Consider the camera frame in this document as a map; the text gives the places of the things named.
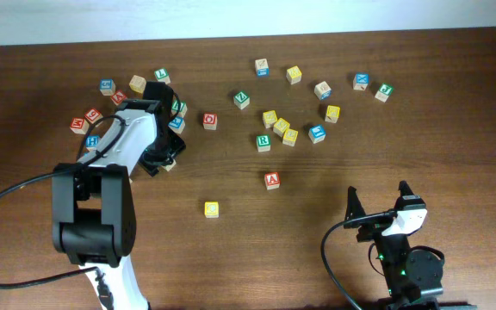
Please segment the blue side far block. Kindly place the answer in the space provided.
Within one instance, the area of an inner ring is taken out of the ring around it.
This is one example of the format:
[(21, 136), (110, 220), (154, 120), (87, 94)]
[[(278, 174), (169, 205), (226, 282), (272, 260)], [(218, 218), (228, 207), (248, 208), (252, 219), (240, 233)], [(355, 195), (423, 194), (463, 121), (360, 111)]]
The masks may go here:
[(267, 59), (256, 59), (255, 70), (258, 77), (267, 77), (270, 74), (270, 69)]

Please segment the blue P block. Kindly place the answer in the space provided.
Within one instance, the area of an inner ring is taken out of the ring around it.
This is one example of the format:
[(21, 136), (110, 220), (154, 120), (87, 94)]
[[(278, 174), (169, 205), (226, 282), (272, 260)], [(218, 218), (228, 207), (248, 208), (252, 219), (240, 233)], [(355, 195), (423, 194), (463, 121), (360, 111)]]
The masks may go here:
[(169, 124), (168, 127), (177, 134), (181, 134), (185, 128), (185, 120), (183, 117), (176, 116)]

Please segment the blue D wooden block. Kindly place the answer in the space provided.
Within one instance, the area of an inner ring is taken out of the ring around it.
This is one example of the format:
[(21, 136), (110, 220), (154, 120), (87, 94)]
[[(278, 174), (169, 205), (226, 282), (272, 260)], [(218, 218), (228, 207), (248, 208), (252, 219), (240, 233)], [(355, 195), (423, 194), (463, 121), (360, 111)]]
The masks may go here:
[(320, 82), (314, 87), (314, 94), (319, 100), (324, 100), (332, 93), (332, 89), (326, 81)]

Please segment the blue H block upper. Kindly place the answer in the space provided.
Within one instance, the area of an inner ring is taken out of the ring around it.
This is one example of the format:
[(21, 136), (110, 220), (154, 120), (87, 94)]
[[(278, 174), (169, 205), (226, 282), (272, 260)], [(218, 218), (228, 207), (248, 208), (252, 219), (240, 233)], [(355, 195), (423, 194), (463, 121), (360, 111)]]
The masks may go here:
[(98, 135), (90, 135), (87, 137), (87, 140), (85, 142), (85, 148), (88, 151), (93, 151), (96, 149), (98, 143), (99, 143), (100, 137)]

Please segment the green J block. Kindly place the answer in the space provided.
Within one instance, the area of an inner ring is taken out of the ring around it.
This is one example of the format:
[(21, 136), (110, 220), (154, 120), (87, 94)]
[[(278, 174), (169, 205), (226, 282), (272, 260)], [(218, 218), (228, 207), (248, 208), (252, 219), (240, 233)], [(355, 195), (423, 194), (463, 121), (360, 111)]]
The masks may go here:
[(394, 92), (394, 87), (389, 84), (382, 84), (375, 93), (375, 99), (386, 102)]

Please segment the red M block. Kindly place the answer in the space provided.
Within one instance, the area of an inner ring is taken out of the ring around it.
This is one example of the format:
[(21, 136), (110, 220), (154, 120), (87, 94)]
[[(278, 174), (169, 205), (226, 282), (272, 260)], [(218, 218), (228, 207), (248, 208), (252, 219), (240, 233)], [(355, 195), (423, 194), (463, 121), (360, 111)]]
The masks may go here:
[(76, 134), (87, 134), (90, 124), (84, 118), (74, 117), (71, 120), (70, 129)]

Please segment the yellow block middle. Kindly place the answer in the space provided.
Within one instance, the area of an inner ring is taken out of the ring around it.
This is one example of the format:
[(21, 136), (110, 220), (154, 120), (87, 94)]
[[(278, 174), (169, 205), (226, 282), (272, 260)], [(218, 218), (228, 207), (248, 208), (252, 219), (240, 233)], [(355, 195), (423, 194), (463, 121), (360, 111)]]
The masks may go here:
[(273, 125), (273, 132), (282, 138), (289, 128), (290, 123), (283, 118), (279, 118)]

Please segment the plain wooden yellow block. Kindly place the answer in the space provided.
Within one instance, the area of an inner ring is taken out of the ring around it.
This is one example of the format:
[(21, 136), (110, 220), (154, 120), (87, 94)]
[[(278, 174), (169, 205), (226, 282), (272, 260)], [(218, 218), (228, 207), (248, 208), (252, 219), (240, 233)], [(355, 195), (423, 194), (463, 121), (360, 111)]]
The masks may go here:
[(143, 94), (146, 88), (146, 79), (138, 75), (133, 75), (129, 82), (129, 87), (134, 92)]

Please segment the green B block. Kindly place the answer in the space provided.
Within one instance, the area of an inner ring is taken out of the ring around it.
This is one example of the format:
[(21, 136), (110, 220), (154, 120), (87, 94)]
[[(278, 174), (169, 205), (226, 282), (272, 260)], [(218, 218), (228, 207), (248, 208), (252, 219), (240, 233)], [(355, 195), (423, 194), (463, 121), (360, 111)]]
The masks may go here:
[(171, 105), (171, 115), (176, 115), (178, 117), (184, 117), (188, 111), (187, 103), (184, 101), (178, 102), (175, 100)]

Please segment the red a block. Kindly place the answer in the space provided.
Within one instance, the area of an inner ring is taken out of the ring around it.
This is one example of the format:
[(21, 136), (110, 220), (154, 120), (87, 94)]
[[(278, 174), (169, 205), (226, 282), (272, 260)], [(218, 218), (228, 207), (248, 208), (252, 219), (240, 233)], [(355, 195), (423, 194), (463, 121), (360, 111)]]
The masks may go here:
[(113, 104), (115, 106), (119, 106), (120, 104), (122, 104), (122, 102), (124, 100), (127, 99), (127, 96), (126, 94), (121, 91), (121, 90), (117, 90), (111, 97), (110, 97), (111, 101), (113, 102)]
[(278, 189), (281, 185), (280, 177), (277, 172), (270, 172), (265, 174), (264, 182), (267, 190)]

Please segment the green V block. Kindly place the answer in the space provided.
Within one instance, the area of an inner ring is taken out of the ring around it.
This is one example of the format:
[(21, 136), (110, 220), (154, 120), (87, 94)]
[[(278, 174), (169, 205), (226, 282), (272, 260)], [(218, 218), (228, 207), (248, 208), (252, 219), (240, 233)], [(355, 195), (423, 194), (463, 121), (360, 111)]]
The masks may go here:
[(176, 166), (176, 164), (177, 164), (177, 161), (175, 159), (173, 159), (170, 164), (164, 164), (164, 165), (162, 165), (162, 168), (165, 171), (171, 171)]

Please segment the yellow top far block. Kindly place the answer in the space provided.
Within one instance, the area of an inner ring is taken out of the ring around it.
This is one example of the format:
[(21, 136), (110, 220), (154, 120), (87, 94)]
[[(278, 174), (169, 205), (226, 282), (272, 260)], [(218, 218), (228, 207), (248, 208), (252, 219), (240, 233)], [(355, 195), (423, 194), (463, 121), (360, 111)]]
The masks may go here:
[(286, 79), (290, 84), (297, 84), (301, 81), (302, 73), (300, 68), (296, 65), (290, 67), (286, 71)]

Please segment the red 9 block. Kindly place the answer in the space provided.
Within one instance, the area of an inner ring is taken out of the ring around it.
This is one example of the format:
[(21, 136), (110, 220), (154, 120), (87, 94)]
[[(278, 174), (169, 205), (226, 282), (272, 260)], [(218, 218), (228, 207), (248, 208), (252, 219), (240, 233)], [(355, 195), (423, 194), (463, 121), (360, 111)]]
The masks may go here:
[(84, 118), (92, 125), (102, 119), (102, 113), (95, 108), (91, 108), (84, 114)]

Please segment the yellow block with crayon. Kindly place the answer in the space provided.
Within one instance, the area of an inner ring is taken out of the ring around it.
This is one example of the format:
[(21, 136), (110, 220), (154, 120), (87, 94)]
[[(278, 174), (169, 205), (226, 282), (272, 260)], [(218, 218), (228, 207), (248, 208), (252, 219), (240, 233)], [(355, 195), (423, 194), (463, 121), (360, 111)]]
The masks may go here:
[(325, 112), (325, 121), (337, 123), (340, 116), (341, 108), (335, 105), (328, 105)]

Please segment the blue X block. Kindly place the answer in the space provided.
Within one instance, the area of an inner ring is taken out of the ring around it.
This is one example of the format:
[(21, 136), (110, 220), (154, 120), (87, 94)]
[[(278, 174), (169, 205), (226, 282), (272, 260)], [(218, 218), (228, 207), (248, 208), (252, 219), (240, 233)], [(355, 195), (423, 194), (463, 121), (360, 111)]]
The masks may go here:
[(369, 74), (357, 72), (354, 76), (352, 87), (353, 90), (366, 90), (369, 86)]

